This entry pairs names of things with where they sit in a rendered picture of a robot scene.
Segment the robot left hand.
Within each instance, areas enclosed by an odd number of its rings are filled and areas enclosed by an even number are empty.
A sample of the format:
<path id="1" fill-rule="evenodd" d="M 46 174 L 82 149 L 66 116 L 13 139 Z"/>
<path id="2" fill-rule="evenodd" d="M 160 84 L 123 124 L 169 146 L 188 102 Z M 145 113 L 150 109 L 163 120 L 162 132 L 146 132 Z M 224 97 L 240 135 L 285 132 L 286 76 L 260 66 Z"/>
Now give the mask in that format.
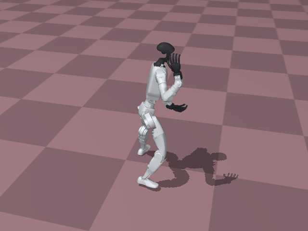
<path id="1" fill-rule="evenodd" d="M 185 104 L 183 105 L 174 105 L 174 103 L 172 103 L 171 105 L 166 105 L 166 108 L 168 109 L 173 109 L 174 111 L 177 111 L 177 112 L 182 112 L 184 111 L 186 108 L 187 108 L 187 105 L 185 107 L 183 107 Z"/>

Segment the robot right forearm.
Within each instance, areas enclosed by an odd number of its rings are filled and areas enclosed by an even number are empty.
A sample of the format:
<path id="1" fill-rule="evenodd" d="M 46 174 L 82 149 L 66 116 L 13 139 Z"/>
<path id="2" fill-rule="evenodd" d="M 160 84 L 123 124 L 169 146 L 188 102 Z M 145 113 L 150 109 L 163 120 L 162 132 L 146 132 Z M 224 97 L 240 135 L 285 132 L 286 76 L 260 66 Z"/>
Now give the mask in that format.
<path id="1" fill-rule="evenodd" d="M 171 96 L 175 96 L 177 92 L 179 91 L 180 87 L 183 86 L 183 81 L 180 78 L 180 75 L 175 76 L 175 83 L 172 85 L 171 88 L 169 88 L 163 95 L 162 99 L 165 101 Z"/>

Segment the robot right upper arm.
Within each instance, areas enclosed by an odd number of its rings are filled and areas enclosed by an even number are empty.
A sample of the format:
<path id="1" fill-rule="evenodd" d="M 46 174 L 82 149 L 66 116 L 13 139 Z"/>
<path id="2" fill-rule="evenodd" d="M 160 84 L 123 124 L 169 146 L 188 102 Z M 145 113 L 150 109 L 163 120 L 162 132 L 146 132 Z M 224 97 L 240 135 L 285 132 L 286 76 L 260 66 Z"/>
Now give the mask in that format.
<path id="1" fill-rule="evenodd" d="M 162 98 L 162 95 L 167 91 L 167 81 L 166 81 L 167 77 L 166 77 L 166 74 L 164 73 L 163 70 L 158 70 L 158 71 L 156 71 L 155 79 L 156 79 L 156 82 L 158 83 L 159 91 L 160 91 L 161 98 Z M 165 100 L 165 101 L 163 100 L 163 101 L 169 103 L 172 100 L 173 100 L 173 96 L 171 96 L 167 100 Z"/>

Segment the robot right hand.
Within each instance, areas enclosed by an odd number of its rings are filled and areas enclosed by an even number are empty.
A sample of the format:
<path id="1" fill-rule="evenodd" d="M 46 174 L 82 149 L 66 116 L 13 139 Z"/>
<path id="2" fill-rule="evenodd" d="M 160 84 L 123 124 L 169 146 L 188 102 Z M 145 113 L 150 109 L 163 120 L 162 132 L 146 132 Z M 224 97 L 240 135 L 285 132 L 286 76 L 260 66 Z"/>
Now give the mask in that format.
<path id="1" fill-rule="evenodd" d="M 180 78 L 182 79 L 182 73 L 180 71 L 180 54 L 178 56 L 178 63 L 177 63 L 177 53 L 175 55 L 175 61 L 174 61 L 174 53 L 172 54 L 172 60 L 171 60 L 171 55 L 169 56 L 169 60 L 171 65 L 168 60 L 167 60 L 167 65 L 169 66 L 171 71 L 174 72 L 173 73 L 174 77 L 180 75 Z"/>

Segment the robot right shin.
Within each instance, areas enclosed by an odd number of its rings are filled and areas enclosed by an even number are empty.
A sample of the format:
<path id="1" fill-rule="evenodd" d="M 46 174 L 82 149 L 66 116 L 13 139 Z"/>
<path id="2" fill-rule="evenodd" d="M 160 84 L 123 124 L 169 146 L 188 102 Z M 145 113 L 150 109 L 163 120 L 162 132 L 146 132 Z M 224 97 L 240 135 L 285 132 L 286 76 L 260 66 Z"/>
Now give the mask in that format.
<path id="1" fill-rule="evenodd" d="M 142 179 L 147 180 L 148 177 L 150 177 L 153 173 L 155 173 L 160 168 L 160 166 L 164 163 L 164 161 L 165 160 L 163 160 L 163 156 L 160 154 L 160 152 L 155 153 L 154 157 L 151 159 L 149 165 L 147 166 L 148 167 L 147 171 L 145 172 Z"/>

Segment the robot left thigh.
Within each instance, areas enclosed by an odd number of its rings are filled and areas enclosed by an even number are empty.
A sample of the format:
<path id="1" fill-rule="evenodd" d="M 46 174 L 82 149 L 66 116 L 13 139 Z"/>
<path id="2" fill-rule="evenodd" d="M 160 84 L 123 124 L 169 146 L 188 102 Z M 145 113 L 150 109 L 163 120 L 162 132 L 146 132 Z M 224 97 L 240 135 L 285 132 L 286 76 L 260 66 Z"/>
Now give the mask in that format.
<path id="1" fill-rule="evenodd" d="M 137 106 L 138 111 L 139 111 L 139 107 L 140 106 Z M 146 135 L 148 135 L 149 129 L 147 128 L 147 126 L 146 126 L 146 124 L 145 124 L 145 122 L 144 122 L 144 120 L 142 118 L 141 118 L 141 122 L 142 122 L 142 126 L 143 127 L 140 130 L 140 135 L 145 137 Z"/>

